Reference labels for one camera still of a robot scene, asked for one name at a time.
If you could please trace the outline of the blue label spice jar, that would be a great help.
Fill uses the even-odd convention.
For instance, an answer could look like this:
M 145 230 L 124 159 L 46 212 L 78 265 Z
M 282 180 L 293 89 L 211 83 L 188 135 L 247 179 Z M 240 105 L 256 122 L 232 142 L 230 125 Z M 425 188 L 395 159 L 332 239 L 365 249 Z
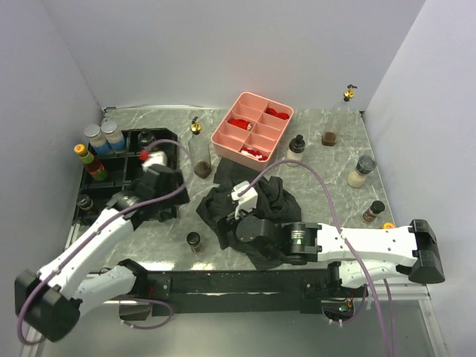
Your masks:
M 110 155 L 113 153 L 109 142 L 103 135 L 101 128 L 97 124 L 90 124 L 83 130 L 91 147 L 98 155 Z
M 100 128 L 114 153 L 126 152 L 126 139 L 113 120 L 104 121 Z

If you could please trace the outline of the dark spice jar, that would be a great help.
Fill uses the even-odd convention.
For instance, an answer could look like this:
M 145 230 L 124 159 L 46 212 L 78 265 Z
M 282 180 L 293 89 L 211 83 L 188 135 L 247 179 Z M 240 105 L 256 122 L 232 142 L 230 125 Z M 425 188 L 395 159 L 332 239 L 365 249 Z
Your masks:
M 84 212 L 92 212 L 94 210 L 94 203 L 91 197 L 87 194 L 81 193 L 76 200 L 76 206 Z

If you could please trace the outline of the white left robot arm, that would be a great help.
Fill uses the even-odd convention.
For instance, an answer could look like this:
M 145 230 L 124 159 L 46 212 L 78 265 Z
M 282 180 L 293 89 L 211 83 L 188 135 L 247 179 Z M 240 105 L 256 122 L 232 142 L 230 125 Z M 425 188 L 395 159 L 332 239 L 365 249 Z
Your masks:
M 118 242 L 131 235 L 164 206 L 190 201 L 180 170 L 161 164 L 145 168 L 142 176 L 115 193 L 89 229 L 38 272 L 25 270 L 14 282 L 16 333 L 28 324 L 42 338 L 56 342 L 73 330 L 80 317 L 121 295 L 147 302 L 152 291 L 149 272 L 125 259 L 94 279 L 91 267 Z

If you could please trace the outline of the small black cap spice jar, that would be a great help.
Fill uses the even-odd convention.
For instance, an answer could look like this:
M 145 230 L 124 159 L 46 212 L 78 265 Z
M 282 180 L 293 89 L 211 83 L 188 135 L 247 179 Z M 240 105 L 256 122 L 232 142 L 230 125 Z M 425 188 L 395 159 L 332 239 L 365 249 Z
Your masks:
M 192 231 L 186 237 L 187 244 L 195 254 L 202 251 L 202 239 L 199 233 Z

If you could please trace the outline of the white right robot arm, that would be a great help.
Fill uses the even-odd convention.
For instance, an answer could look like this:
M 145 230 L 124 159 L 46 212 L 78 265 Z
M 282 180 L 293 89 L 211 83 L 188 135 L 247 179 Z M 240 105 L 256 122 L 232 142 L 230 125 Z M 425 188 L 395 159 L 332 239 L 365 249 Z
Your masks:
M 423 285 L 445 282 L 437 238 L 429 223 L 414 219 L 399 228 L 341 228 L 321 223 L 273 223 L 254 214 L 220 218 L 221 248 L 248 256 L 258 270 L 282 264 L 326 263 L 327 291 L 342 296 L 368 280 L 405 275 Z

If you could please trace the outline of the red yellow cap sauce bottle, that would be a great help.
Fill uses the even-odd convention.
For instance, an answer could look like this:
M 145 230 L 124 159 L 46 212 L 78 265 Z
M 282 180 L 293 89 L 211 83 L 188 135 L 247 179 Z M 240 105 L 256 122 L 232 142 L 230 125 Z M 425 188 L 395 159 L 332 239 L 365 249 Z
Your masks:
M 108 173 L 106 168 L 83 144 L 75 145 L 74 152 L 95 181 L 105 181 L 107 179 Z

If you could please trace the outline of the black cap brown powder bottle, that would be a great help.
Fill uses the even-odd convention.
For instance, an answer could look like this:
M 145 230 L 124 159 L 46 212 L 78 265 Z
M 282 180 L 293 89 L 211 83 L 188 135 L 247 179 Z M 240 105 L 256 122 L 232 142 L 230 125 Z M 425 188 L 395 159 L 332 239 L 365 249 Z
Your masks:
M 145 149 L 146 147 L 148 147 L 154 141 L 156 141 L 156 138 L 155 138 L 153 132 L 150 131 L 149 129 L 143 128 L 139 132 L 139 134 L 138 134 L 138 146 L 141 149 Z

